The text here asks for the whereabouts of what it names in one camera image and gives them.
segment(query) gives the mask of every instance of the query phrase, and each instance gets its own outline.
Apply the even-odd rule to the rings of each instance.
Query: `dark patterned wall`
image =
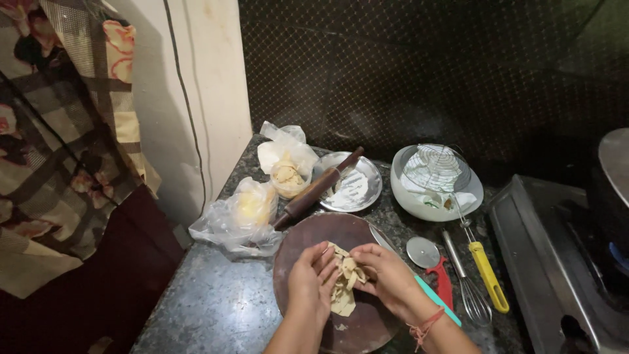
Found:
[[[253,129],[391,160],[456,144],[486,183],[579,184],[629,120],[629,0],[239,0]]]

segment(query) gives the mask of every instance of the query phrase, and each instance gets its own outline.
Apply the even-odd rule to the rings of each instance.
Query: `red thread bracelet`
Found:
[[[413,326],[412,324],[407,325],[411,328],[409,333],[411,336],[417,341],[417,347],[415,348],[415,353],[420,349],[421,346],[424,345],[424,338],[428,335],[428,331],[432,327],[432,325],[443,316],[445,313],[445,308],[443,306],[439,306],[439,311],[434,315],[430,316],[424,323],[420,326]]]

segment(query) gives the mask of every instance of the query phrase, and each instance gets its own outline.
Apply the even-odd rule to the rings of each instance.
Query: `hand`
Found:
[[[323,330],[330,316],[332,288],[337,281],[338,259],[334,247],[324,241],[306,248],[288,276],[288,313],[314,316],[319,330]]]
[[[350,256],[364,265],[363,269],[370,278],[364,284],[354,283],[354,288],[378,296],[389,311],[402,321],[417,326],[425,320],[418,318],[418,312],[411,305],[421,304],[427,307],[428,313],[438,310],[438,306],[417,284],[404,261],[393,252],[369,243],[351,250]]]

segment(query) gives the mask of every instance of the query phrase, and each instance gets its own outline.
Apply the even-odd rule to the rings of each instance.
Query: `floral fabric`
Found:
[[[24,298],[80,266],[114,208],[159,183],[133,109],[135,34],[100,0],[0,0],[0,289]]]

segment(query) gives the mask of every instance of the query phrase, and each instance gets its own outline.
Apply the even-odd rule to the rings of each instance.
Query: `knife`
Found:
[[[372,224],[369,224],[369,230],[371,231],[371,234],[373,235],[374,239],[376,239],[376,241],[378,242],[380,246],[388,249],[389,251],[392,251],[393,253],[395,253],[396,256],[399,257],[399,259],[402,260],[402,257],[400,257],[399,254],[395,252],[395,249],[393,248],[393,243],[388,237],[380,235],[380,232],[378,232],[378,230]],[[428,295],[428,297],[432,301],[434,301],[437,305],[443,306],[445,308],[445,313],[448,316],[450,316],[450,318],[454,321],[454,323],[458,324],[459,327],[461,327],[461,320],[457,317],[457,315],[454,314],[454,312],[452,312],[452,310],[448,307],[448,305],[446,305],[445,302],[443,302],[443,300],[435,293],[435,291],[432,290],[432,288],[428,284],[426,284],[426,282],[424,282],[424,279],[422,279],[419,275],[417,275],[417,273],[415,273],[415,271],[413,271],[413,269],[410,266],[408,266],[408,264],[406,264],[404,260],[402,260],[402,262],[408,267],[408,269],[411,271],[413,276],[415,276],[415,280],[417,281],[417,283],[419,283],[419,285],[424,290],[424,292]]]

